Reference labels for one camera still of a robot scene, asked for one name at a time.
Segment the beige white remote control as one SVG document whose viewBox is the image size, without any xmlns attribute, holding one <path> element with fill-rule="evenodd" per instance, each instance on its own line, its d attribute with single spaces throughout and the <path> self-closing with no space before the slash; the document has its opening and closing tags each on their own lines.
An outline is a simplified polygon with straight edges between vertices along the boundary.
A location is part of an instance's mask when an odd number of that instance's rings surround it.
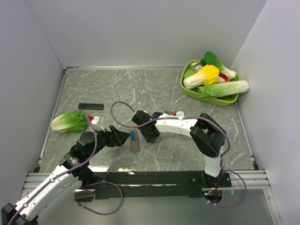
<svg viewBox="0 0 300 225">
<path fill-rule="evenodd" d="M 131 153 L 137 153 L 140 151 L 140 144 L 139 144 L 139 136 L 138 136 L 138 129 L 130 129 L 129 130 L 129 148 Z"/>
</svg>

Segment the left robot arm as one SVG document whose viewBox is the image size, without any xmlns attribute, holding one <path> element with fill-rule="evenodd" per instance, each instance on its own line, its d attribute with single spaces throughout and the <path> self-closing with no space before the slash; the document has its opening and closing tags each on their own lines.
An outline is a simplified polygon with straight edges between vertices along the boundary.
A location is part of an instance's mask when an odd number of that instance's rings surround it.
<svg viewBox="0 0 300 225">
<path fill-rule="evenodd" d="M 110 129 L 83 132 L 76 144 L 60 161 L 54 171 L 29 195 L 1 209 L 4 225 L 36 225 L 41 215 L 69 192 L 88 188 L 93 182 L 89 160 L 104 147 L 120 147 L 130 137 L 114 126 Z"/>
</svg>

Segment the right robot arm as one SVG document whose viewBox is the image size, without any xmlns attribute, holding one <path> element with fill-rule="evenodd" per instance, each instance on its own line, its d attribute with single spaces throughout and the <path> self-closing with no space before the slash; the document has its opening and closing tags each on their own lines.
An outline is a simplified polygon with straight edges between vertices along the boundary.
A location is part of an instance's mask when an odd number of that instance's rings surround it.
<svg viewBox="0 0 300 225">
<path fill-rule="evenodd" d="M 138 110 L 133 118 L 145 141 L 154 142 L 161 133 L 173 133 L 191 137 L 205 158 L 205 183 L 215 187 L 221 181 L 221 160 L 226 132 L 206 113 L 200 118 L 187 119 L 184 112 L 176 116 L 162 112 L 152 115 Z"/>
</svg>

